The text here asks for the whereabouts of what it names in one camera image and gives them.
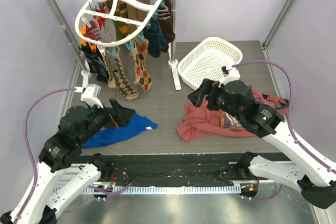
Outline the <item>brown argyle sock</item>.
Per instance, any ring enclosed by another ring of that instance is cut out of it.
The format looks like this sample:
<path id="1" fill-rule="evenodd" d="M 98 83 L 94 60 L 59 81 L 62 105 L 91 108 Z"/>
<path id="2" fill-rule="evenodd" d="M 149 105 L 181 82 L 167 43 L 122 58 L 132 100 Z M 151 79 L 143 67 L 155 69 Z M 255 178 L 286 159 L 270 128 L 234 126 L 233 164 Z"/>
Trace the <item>brown argyle sock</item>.
<path id="1" fill-rule="evenodd" d="M 114 37 L 112 35 L 111 29 L 110 29 L 110 23 L 107 19 L 104 20 L 103 22 L 103 28 L 104 28 L 104 32 L 106 37 L 108 38 L 109 41 L 114 41 Z M 116 88 L 116 82 L 115 82 L 115 77 L 114 77 L 114 73 L 113 73 L 113 67 L 111 65 L 109 56 L 108 56 L 108 52 L 107 52 L 107 47 L 104 47 L 104 53 L 102 54 L 103 57 L 103 61 L 106 67 L 106 71 L 109 75 L 109 80 L 108 80 L 108 87 L 109 88 Z"/>
<path id="2" fill-rule="evenodd" d="M 113 56 L 116 70 L 114 76 L 116 79 L 117 91 L 128 100 L 133 100 L 139 96 L 139 92 L 132 82 L 129 81 L 126 72 L 124 70 L 121 58 L 120 48 L 114 47 L 116 54 Z"/>

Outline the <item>black blue sport sock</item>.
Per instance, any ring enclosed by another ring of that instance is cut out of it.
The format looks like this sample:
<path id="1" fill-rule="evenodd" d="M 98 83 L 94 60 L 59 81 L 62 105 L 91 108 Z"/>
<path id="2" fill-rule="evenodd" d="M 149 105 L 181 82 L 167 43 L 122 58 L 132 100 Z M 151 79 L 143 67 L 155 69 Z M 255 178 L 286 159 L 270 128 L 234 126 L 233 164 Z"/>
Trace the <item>black blue sport sock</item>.
<path id="1" fill-rule="evenodd" d="M 97 81 L 108 82 L 109 74 L 106 71 L 105 64 L 98 49 L 93 52 L 89 46 L 81 46 L 86 61 L 88 63 L 90 72 L 96 74 Z"/>

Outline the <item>orange argyle sock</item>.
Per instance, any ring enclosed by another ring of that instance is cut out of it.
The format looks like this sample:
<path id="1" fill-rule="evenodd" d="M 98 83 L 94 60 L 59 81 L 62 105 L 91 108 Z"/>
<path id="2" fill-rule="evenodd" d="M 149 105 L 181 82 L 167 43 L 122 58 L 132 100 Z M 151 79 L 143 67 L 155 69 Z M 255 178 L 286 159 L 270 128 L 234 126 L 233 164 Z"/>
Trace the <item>orange argyle sock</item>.
<path id="1" fill-rule="evenodd" d="M 148 40 L 141 41 L 134 38 L 134 49 L 129 52 L 129 56 L 133 59 L 134 84 L 140 85 L 143 91 L 148 91 L 152 85 L 152 78 L 146 67 L 146 57 L 148 55 Z"/>

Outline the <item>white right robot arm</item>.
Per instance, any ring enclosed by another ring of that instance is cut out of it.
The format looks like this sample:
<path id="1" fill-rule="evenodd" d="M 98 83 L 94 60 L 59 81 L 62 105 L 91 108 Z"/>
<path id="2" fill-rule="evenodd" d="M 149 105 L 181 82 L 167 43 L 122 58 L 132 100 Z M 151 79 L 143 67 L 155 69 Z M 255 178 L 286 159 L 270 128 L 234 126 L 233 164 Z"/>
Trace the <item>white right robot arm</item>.
<path id="1" fill-rule="evenodd" d="M 321 209 L 335 203 L 335 163 L 300 136 L 293 137 L 284 117 L 271 106 L 256 102 L 249 86 L 240 80 L 223 85 L 204 79 L 187 97 L 195 107 L 207 100 L 208 110 L 227 112 L 249 133 L 272 144 L 294 162 L 293 166 L 284 165 L 246 152 L 238 161 L 239 177 L 274 180 L 296 190 L 307 202 Z"/>

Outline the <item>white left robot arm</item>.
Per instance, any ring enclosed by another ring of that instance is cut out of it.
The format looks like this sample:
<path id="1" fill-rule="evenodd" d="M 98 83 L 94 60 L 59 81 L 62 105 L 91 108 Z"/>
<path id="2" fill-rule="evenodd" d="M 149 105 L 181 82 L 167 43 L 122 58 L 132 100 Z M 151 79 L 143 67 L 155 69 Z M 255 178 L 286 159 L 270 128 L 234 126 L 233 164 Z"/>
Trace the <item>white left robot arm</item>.
<path id="1" fill-rule="evenodd" d="M 73 106 L 68 109 L 41 150 L 37 173 L 15 209 L 1 216 L 1 223 L 56 223 L 69 204 L 92 183 L 107 181 L 113 165 L 101 154 L 89 158 L 84 168 L 60 191 L 53 192 L 61 177 L 82 153 L 82 147 L 102 128 L 127 126 L 135 115 L 115 99 L 110 107 Z"/>

